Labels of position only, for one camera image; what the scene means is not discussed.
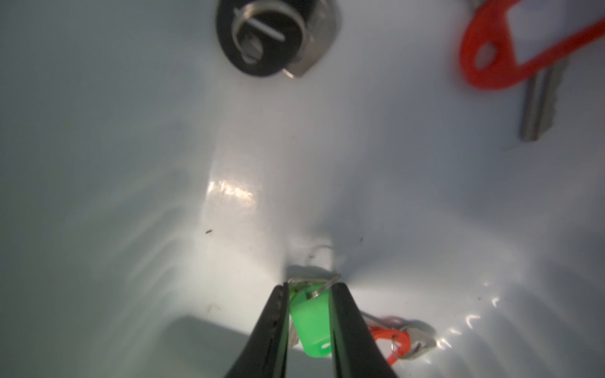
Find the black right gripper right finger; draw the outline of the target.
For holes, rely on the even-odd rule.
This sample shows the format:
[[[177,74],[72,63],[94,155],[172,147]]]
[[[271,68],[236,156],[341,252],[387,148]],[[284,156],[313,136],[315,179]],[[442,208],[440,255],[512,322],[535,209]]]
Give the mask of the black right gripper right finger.
[[[345,283],[330,288],[329,321],[335,377],[397,377],[374,342]]]

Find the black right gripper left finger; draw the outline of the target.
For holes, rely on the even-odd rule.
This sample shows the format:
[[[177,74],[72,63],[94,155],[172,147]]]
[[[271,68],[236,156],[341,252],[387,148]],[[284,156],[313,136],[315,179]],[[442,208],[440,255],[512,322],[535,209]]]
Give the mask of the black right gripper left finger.
[[[285,377],[289,337],[289,287],[277,285],[228,378]]]

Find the green tag key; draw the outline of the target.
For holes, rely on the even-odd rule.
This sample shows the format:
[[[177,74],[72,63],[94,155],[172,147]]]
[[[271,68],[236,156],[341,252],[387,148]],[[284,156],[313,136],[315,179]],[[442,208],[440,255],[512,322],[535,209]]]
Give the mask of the green tag key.
[[[327,358],[332,353],[330,335],[330,288],[340,274],[330,279],[293,277],[288,280],[288,347],[297,345],[311,358]]]

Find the black head key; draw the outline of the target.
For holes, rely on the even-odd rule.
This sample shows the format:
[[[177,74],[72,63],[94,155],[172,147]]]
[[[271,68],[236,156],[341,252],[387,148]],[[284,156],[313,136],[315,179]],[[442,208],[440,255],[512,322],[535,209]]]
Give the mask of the black head key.
[[[329,51],[340,10],[329,0],[223,0],[215,28],[226,58],[252,77],[299,78]]]

